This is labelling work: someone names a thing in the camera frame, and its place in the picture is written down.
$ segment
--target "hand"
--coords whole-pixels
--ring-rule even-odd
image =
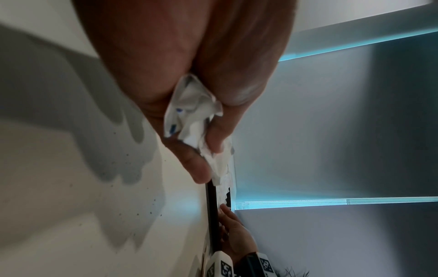
[[[163,117],[187,72],[222,102],[206,134],[221,152],[243,113],[260,96],[292,30],[296,0],[73,0],[96,51],[120,88],[143,111],[162,142],[197,183],[207,162],[176,137]]]
[[[222,235],[225,235],[225,239],[221,240],[222,251],[231,257],[233,265],[246,255],[258,252],[256,242],[249,231],[225,204],[219,207],[219,222],[222,224]]]

